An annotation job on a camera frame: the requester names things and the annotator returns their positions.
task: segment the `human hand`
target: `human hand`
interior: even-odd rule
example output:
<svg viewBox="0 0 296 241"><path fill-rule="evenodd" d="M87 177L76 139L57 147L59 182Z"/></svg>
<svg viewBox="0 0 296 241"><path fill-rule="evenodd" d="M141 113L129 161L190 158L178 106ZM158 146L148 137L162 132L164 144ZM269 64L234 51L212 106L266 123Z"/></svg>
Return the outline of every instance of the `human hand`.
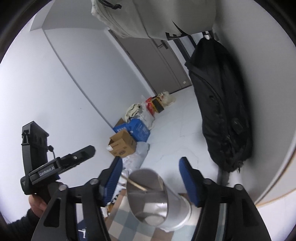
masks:
<svg viewBox="0 0 296 241"><path fill-rule="evenodd" d="M41 218L43 212L47 207L47 204L45 203L45 201L41 197L33 194L29 196L29 204L31 206L33 213L37 217Z"/></svg>

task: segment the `screw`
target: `screw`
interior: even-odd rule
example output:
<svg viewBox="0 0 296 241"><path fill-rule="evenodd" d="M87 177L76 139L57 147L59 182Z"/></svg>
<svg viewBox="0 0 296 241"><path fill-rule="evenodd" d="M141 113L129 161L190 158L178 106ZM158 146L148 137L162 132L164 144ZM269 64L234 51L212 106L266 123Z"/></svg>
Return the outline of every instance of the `screw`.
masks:
<svg viewBox="0 0 296 241"><path fill-rule="evenodd" d="M236 185L234 186L234 188L235 188L236 190L239 190L239 191L241 191L241 190L244 189L244 187L243 187L242 185L240 185L240 184L236 184Z"/></svg>
<svg viewBox="0 0 296 241"><path fill-rule="evenodd" d="M97 178L93 178L89 181L90 184L97 184L99 182L99 180Z"/></svg>
<svg viewBox="0 0 296 241"><path fill-rule="evenodd" d="M60 190L60 191L64 191L64 190L66 190L67 188L68 188L68 186L65 185L65 184L62 184L61 186L59 186L59 190Z"/></svg>
<svg viewBox="0 0 296 241"><path fill-rule="evenodd" d="M212 180L209 179L209 178L206 178L206 179L204 179L203 183L204 184L207 184L207 185L211 185L212 184Z"/></svg>

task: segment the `white floor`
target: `white floor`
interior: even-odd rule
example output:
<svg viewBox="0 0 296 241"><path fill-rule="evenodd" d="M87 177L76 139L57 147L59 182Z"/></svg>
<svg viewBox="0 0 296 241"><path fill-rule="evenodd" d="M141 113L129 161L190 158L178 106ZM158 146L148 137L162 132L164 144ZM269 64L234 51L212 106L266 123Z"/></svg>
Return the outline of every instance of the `white floor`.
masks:
<svg viewBox="0 0 296 241"><path fill-rule="evenodd" d="M155 116L155 126L148 139L150 150L141 168L155 170L173 190L186 192L178 162L186 156L193 168L204 177L217 180L218 167L211 160L201 130L201 115L192 87L173 94L176 102ZM241 183L240 174L233 172L229 185ZM272 241L283 241L296 222L296 192L259 207Z"/></svg>

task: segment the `black backpack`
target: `black backpack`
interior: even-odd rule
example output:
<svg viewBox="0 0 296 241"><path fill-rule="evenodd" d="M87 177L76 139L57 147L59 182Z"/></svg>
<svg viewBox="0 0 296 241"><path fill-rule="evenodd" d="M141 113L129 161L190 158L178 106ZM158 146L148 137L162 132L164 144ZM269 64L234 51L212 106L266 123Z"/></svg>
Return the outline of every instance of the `black backpack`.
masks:
<svg viewBox="0 0 296 241"><path fill-rule="evenodd" d="M202 115L212 160L224 171L240 170L251 156L251 120L238 66L227 49L202 38L185 64Z"/></svg>

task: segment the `pile of clutter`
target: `pile of clutter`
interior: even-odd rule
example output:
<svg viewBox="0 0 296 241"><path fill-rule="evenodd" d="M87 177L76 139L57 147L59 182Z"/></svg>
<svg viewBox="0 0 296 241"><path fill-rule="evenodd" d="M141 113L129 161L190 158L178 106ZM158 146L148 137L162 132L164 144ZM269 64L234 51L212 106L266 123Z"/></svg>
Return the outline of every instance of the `pile of clutter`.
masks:
<svg viewBox="0 0 296 241"><path fill-rule="evenodd" d="M148 154L149 144L147 140L150 130L153 129L155 113L161 113L166 106L173 102L175 102L175 98L164 91L158 96L143 101L141 104L133 104L127 109L124 120L120 118L116 123L113 128L116 134L110 137L106 148L113 156L122 158L122 176L129 177L133 171L140 169ZM102 208L105 217L111 211L111 207L120 191L125 188L126 179L121 177L111 204L106 208Z"/></svg>

